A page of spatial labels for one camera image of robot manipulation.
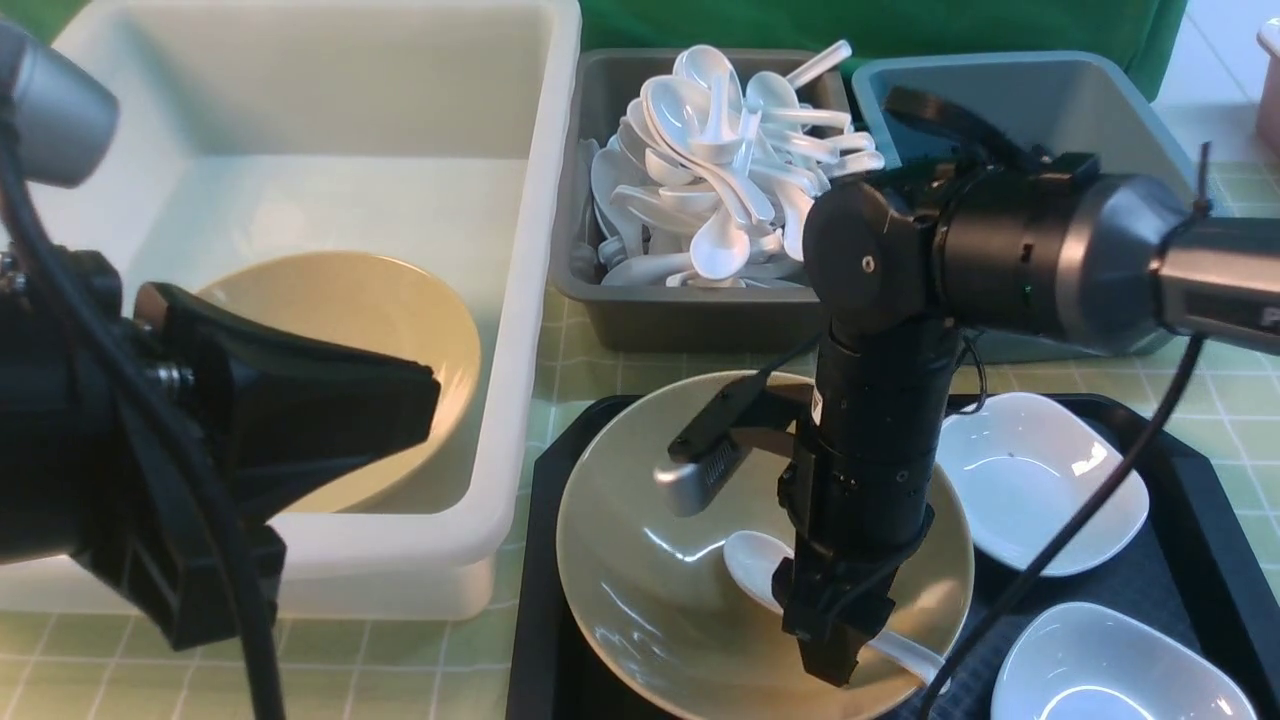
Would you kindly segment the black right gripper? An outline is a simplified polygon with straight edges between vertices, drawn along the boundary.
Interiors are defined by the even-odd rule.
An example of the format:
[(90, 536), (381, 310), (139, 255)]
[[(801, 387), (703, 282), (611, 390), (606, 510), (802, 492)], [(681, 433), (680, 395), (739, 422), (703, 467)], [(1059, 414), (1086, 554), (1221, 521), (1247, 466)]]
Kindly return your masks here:
[(794, 556), (780, 562), (772, 591), (783, 609), (782, 630), (795, 638), (803, 670), (827, 685), (852, 679), (861, 650), (887, 628), (895, 602), (890, 588), (900, 568), (922, 547), (934, 520), (925, 510), (914, 534), (897, 544), (828, 550), (800, 530)]

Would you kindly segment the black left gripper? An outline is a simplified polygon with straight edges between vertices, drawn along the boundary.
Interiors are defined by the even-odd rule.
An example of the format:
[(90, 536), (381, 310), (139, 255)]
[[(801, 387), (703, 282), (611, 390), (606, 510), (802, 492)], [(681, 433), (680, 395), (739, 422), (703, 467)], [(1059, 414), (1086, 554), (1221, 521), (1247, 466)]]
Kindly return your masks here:
[(270, 520), (425, 443), (442, 383), (421, 363), (265, 325), (173, 283), (142, 284), (134, 318), (131, 338), (206, 450), (275, 615), (285, 543)]

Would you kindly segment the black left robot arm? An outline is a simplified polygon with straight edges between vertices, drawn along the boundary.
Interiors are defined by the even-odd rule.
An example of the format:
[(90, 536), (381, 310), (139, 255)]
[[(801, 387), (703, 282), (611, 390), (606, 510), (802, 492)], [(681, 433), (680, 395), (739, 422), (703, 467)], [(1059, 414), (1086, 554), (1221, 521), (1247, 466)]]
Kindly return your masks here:
[[(335, 270), (407, 272), (352, 252), (251, 266), (201, 293), (152, 283), (137, 322), (96, 251), (64, 251), (179, 429), (215, 470), (243, 532), (262, 615), (276, 619), (279, 512), (430, 441), (447, 383), (429, 356)], [(147, 423), (73, 338), (33, 281), (3, 296), (3, 562), (67, 556), (150, 619), (174, 650), (230, 639), (238, 623), (186, 480)]]

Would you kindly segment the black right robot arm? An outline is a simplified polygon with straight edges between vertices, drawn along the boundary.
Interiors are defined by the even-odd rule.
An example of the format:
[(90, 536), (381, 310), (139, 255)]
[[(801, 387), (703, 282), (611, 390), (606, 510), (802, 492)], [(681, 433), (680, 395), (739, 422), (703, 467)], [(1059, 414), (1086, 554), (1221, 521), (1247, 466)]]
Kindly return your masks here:
[(1164, 182), (1050, 155), (916, 88), (884, 110), (955, 143), (841, 179), (806, 217), (803, 261), (829, 314), (774, 577), (805, 671), (846, 685), (890, 619), (890, 587), (934, 519), (925, 496), (964, 331), (1116, 355), (1161, 331), (1277, 352), (1277, 222), (1213, 218)]

